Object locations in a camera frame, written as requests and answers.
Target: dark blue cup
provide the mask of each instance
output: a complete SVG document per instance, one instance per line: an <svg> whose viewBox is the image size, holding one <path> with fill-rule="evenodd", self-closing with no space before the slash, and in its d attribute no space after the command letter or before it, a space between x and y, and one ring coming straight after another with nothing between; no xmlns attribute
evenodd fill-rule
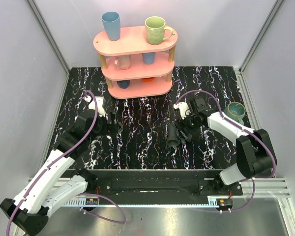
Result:
<svg viewBox="0 0 295 236"><path fill-rule="evenodd" d="M106 12L102 15L104 29L108 38L111 41L120 39L120 17L119 14L113 11Z"/></svg>
<svg viewBox="0 0 295 236"><path fill-rule="evenodd" d="M143 56L143 62L145 64L153 64L155 60L155 52L154 53L142 53Z"/></svg>
<svg viewBox="0 0 295 236"><path fill-rule="evenodd" d="M126 89L130 85L130 80L120 80L120 81L117 81L117 84L120 88Z"/></svg>

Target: shelf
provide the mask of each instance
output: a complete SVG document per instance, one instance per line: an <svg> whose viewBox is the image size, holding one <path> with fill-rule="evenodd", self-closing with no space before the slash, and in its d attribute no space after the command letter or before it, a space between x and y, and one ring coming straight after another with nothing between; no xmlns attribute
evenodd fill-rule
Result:
<svg viewBox="0 0 295 236"><path fill-rule="evenodd" d="M166 76L155 78L150 82L141 79L131 80L130 86L126 89L119 88L116 81L112 81L112 83L113 87L108 88L108 91L111 96L117 99L162 95L171 90L173 85L172 81L166 82Z"/></svg>
<svg viewBox="0 0 295 236"><path fill-rule="evenodd" d="M94 39L94 48L104 56L120 56L128 54L161 52L171 49L176 45L178 35L174 34L158 45L151 45L146 41L145 26L135 26L121 28L120 39L117 41L109 40L105 31L99 33ZM165 37L170 35L170 31L165 31Z"/></svg>
<svg viewBox="0 0 295 236"><path fill-rule="evenodd" d="M106 60L107 69L102 68L104 76L110 80L135 80L140 78L158 77L169 74L175 62L168 62L168 53L157 52L151 65L144 64L142 54L131 55L131 65L127 70L121 70L115 65L116 57Z"/></svg>

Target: white wall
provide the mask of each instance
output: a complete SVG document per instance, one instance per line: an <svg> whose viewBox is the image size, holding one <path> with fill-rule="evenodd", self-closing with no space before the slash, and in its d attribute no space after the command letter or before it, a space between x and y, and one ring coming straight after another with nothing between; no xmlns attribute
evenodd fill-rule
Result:
<svg viewBox="0 0 295 236"><path fill-rule="evenodd" d="M65 83L24 0L0 0L0 203L38 169ZM0 236L8 219L0 209Z"/></svg>
<svg viewBox="0 0 295 236"><path fill-rule="evenodd" d="M107 11L121 26L158 15L178 32L176 65L239 67L275 0L36 0L70 67L100 66L94 37Z"/></svg>
<svg viewBox="0 0 295 236"><path fill-rule="evenodd" d="M287 0L244 72L295 204L295 0Z"/></svg>

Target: reflective metal surface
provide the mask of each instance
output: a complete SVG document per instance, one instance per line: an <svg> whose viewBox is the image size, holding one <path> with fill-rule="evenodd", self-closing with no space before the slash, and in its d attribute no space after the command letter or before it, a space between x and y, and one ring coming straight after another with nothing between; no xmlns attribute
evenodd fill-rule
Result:
<svg viewBox="0 0 295 236"><path fill-rule="evenodd" d="M234 208L245 203L234 199ZM185 208L125 208L127 224L119 225L83 215L77 208L62 207L39 236L287 236L278 203L254 199L231 214L205 213ZM93 212L121 220L115 208Z"/></svg>

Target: black marble tabletop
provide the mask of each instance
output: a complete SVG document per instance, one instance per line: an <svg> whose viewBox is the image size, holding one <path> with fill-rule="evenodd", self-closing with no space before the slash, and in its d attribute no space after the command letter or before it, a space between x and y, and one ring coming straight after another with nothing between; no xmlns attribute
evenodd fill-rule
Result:
<svg viewBox="0 0 295 236"><path fill-rule="evenodd" d="M95 96L104 96L106 113L117 113L123 132L97 137L71 169L224 169L236 161L232 142L204 127L197 142L166 146L167 124L175 120L173 104L185 92L209 91L218 98L222 109L234 101L243 104L232 67L175 67L173 87L167 94L125 100L110 96L100 68L73 68L49 151L59 134L87 107L83 99L86 89ZM203 97L215 106L212 98ZM244 123L250 126L247 116Z"/></svg>

